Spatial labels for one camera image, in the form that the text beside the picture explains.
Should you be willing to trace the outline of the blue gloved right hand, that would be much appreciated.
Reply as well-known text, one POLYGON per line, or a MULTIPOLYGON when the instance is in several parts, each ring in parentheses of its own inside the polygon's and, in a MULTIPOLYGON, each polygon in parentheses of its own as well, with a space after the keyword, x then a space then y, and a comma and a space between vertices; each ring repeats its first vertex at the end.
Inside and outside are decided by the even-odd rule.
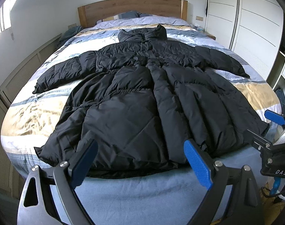
POLYGON ((279 189, 280 184, 281 184, 281 178, 280 177, 274 177, 272 189, 269 192, 270 196, 274 196, 278 193, 278 189, 279 189))

